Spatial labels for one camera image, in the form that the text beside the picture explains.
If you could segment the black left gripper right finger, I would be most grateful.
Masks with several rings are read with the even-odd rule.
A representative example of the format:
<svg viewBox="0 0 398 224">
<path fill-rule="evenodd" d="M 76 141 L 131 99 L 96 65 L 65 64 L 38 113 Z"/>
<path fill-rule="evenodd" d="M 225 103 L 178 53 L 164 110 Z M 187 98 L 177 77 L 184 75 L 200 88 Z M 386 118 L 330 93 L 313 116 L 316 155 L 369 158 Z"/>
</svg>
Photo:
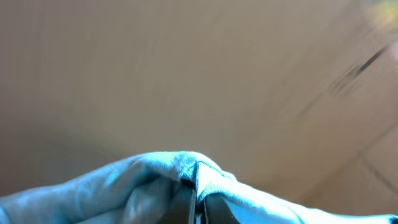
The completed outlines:
<svg viewBox="0 0 398 224">
<path fill-rule="evenodd" d="M 226 200 L 221 194 L 211 194 L 203 201 L 204 212 L 202 223 L 204 224 L 239 224 L 233 215 Z"/>
</svg>

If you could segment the light blue printed t-shirt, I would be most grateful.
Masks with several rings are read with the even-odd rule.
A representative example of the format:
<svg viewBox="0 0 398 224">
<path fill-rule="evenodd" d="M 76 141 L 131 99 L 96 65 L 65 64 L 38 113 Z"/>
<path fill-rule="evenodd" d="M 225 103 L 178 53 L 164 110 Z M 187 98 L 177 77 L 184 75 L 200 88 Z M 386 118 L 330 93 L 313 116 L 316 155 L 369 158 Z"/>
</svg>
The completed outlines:
<svg viewBox="0 0 398 224">
<path fill-rule="evenodd" d="M 150 152 L 108 164 L 68 182 L 1 198 L 2 223 L 158 223 L 179 188 L 226 199 L 241 223 L 396 223 L 395 215 L 347 216 L 307 208 L 240 183 L 197 152 Z"/>
</svg>

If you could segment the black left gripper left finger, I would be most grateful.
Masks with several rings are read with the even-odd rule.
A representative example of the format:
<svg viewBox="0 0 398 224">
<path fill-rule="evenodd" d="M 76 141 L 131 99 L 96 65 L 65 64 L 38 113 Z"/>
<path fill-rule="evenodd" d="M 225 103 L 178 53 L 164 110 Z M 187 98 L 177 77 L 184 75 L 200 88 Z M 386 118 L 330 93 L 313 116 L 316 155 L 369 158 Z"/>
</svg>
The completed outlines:
<svg viewBox="0 0 398 224">
<path fill-rule="evenodd" d="M 195 224 L 196 187 L 189 180 L 183 179 L 174 195 L 169 210 L 158 224 Z"/>
</svg>

